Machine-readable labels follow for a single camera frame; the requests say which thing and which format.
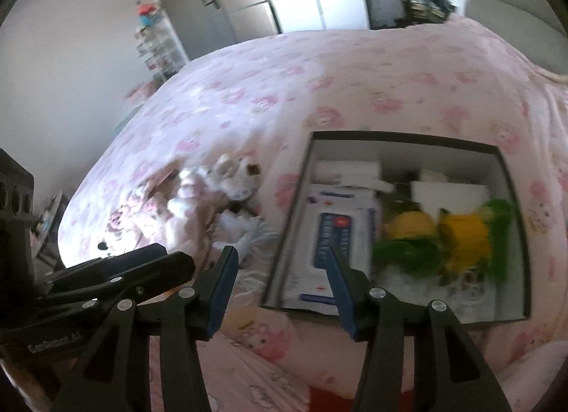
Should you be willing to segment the green snack bag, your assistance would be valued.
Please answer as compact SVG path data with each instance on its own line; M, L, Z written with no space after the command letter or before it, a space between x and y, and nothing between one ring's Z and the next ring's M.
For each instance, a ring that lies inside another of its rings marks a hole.
M405 208L386 218L390 222L396 215L408 211L422 211L416 202L407 203ZM508 233L514 219L513 208L504 199L490 199L472 213L482 216L489 227L489 240L492 248L491 258L482 260L466 272L479 270L485 276L497 282L506 279L506 257L509 249ZM393 266L415 278L425 278L440 275L444 283L458 279L461 275L452 275L446 270L446 253L444 252L438 222L441 215L451 214L442 209L436 223L436 233L433 236L413 240L389 240L383 226L383 236L373 245L373 261L376 267Z

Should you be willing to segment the white plush toy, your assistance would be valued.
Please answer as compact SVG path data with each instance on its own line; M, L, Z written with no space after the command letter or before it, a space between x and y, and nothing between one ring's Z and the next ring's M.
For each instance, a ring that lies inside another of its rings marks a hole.
M250 157L222 154L207 175L211 189L229 200L246 201L259 189L262 169Z

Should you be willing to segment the yellow snack bag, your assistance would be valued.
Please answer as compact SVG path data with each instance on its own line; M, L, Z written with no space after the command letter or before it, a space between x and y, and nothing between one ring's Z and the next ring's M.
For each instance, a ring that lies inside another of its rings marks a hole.
M408 211L396 215L384 226L389 240L413 240L433 236L436 223L431 215L422 211Z
M477 213L441 215L438 232L447 256L445 267L452 275L491 258L489 227Z

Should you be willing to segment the pink cartoon print bedsheet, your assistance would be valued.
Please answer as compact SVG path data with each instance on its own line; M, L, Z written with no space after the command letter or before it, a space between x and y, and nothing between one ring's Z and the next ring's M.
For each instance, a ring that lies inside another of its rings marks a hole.
M99 255L110 215L172 161L222 153L263 171L252 207L281 229L313 131L392 131L497 146L520 198L532 312L477 331L515 411L567 376L567 80L469 18L383 31L306 31L222 48L169 79L88 172L58 232L62 261Z

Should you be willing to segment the black storage box white interior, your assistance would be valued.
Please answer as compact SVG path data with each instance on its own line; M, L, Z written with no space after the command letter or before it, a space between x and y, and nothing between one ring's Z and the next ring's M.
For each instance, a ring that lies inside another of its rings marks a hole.
M503 153L418 134L317 131L289 199L269 309L334 318L335 250L403 302L446 302L465 325L530 315L530 252Z

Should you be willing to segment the white spiral notebook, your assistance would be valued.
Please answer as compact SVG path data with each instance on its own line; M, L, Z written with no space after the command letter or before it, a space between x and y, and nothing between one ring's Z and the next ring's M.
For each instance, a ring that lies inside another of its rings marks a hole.
M412 199L437 221L442 209L452 214L469 214L490 199L484 185L413 181Z

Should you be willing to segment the white blue wet wipes pack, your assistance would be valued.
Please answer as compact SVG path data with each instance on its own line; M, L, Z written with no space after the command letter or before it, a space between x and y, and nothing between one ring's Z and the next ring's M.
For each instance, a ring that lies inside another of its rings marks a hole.
M379 212L380 204L370 189L312 184L301 205L282 307L336 316L327 260L336 247L353 269L370 276Z

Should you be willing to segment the white lint roller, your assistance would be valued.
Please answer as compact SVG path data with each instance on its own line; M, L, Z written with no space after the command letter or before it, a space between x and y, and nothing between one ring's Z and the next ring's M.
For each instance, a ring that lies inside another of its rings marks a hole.
M315 184L370 189L392 194L395 186L381 177L379 162L319 160L312 170Z

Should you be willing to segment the grey door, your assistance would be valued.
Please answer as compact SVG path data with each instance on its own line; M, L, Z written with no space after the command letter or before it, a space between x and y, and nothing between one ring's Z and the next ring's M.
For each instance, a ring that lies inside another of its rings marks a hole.
M190 60L237 42L228 14L217 0L159 0Z

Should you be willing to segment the grey refrigerator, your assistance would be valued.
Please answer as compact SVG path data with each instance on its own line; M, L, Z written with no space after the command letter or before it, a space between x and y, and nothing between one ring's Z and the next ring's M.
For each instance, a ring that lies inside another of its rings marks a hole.
M271 0L217 0L238 43L280 33Z

